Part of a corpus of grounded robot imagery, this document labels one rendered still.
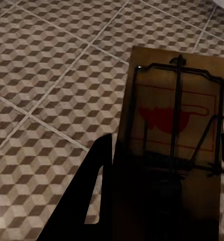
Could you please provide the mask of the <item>mousetrap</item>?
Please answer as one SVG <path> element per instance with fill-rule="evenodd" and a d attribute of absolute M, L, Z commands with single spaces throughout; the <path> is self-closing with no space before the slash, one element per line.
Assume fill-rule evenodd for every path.
<path fill-rule="evenodd" d="M 132 46 L 113 241 L 218 241 L 224 58 Z"/>

